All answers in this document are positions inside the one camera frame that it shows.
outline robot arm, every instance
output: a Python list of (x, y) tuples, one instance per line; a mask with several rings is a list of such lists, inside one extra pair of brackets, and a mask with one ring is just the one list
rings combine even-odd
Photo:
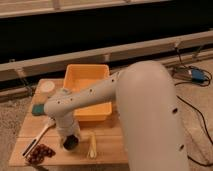
[(186, 148), (169, 73), (157, 62), (139, 62), (91, 87), (60, 90), (45, 104), (59, 134), (73, 134), (74, 109), (116, 100), (131, 171), (188, 171)]

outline wooden tabletop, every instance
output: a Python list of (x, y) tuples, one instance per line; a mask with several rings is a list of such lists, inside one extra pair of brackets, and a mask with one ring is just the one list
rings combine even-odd
[[(38, 135), (44, 126), (44, 120), (47, 116), (33, 116), (32, 106), (35, 103), (45, 101), (48, 94), (40, 91), (40, 85), (50, 79), (39, 81), (35, 95), (26, 114), (21, 130), (19, 132), (16, 144), (11, 155), (10, 166), (26, 166), (25, 159), (22, 156), (23, 151), (32, 139)], [(51, 79), (55, 83), (55, 90), (62, 87), (63, 79)], [(49, 129), (39, 143), (52, 148), (56, 155), (52, 158), (46, 157), (42, 165), (84, 165), (84, 164), (115, 164), (127, 163), (127, 155), (124, 150), (122, 131), (118, 119), (115, 105), (113, 113), (107, 120), (101, 122), (80, 122), (82, 140), (74, 151), (66, 151), (59, 145), (59, 135), (55, 128)], [(89, 137), (94, 132), (97, 139), (96, 159), (87, 158), (89, 149)]]

